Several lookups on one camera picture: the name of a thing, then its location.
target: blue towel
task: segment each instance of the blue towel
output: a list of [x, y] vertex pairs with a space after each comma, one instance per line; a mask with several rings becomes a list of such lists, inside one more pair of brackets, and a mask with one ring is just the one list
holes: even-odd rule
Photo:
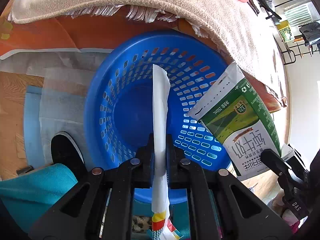
[[76, 183], [62, 164], [0, 182], [0, 198], [15, 222], [26, 233], [32, 224]]

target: beige blanket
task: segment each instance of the beige blanket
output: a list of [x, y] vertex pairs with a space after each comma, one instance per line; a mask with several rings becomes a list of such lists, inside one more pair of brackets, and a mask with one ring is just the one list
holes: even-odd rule
[[285, 96], [283, 65], [267, 22], [238, 0], [15, 0], [12, 19], [23, 24], [105, 4], [141, 5], [187, 19], [279, 101]]

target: black shoe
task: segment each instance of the black shoe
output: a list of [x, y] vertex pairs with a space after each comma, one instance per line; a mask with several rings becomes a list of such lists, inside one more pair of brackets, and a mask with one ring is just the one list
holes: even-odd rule
[[67, 166], [78, 181], [87, 174], [81, 152], [68, 133], [59, 132], [52, 138], [51, 156], [54, 164]]

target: blue plastic basket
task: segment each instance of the blue plastic basket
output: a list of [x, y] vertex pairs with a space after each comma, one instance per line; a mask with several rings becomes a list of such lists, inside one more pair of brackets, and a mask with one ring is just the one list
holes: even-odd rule
[[[170, 78], [167, 133], [187, 158], [203, 168], [226, 168], [223, 146], [187, 116], [223, 73], [227, 64], [208, 46], [176, 31], [144, 33], [117, 47], [93, 78], [84, 113], [87, 145], [96, 166], [118, 167], [147, 144], [153, 132], [152, 65]], [[151, 189], [136, 189], [135, 199], [151, 202]], [[172, 204], [187, 200], [185, 190], [170, 190]]]

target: wooden board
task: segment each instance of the wooden board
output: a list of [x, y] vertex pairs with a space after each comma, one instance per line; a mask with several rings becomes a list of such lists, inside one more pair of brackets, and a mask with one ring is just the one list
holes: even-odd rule
[[27, 166], [23, 138], [23, 107], [28, 85], [42, 87], [44, 78], [0, 72], [0, 176], [15, 178]]

